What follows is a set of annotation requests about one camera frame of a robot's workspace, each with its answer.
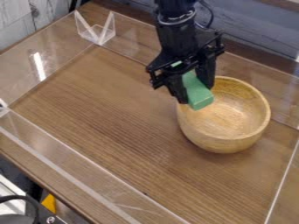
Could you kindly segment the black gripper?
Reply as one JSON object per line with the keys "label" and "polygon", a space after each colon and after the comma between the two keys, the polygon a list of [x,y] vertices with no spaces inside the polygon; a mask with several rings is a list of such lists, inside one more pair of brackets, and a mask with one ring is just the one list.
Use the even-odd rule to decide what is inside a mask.
{"label": "black gripper", "polygon": [[183,77],[179,74],[195,70],[207,89],[215,83],[217,58],[225,53],[222,32],[202,28],[195,22],[195,12],[170,19],[155,14],[155,29],[162,46],[154,61],[146,67],[154,88],[167,86],[181,104],[189,103]]}

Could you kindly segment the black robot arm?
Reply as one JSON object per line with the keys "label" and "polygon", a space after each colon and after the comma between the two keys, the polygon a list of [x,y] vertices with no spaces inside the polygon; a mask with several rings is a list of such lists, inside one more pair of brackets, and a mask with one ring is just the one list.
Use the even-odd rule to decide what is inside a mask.
{"label": "black robot arm", "polygon": [[162,50],[146,67],[154,89],[166,86],[181,104],[193,102],[183,76],[195,72],[213,89],[223,33],[211,28],[214,12],[205,0],[155,0],[154,24]]}

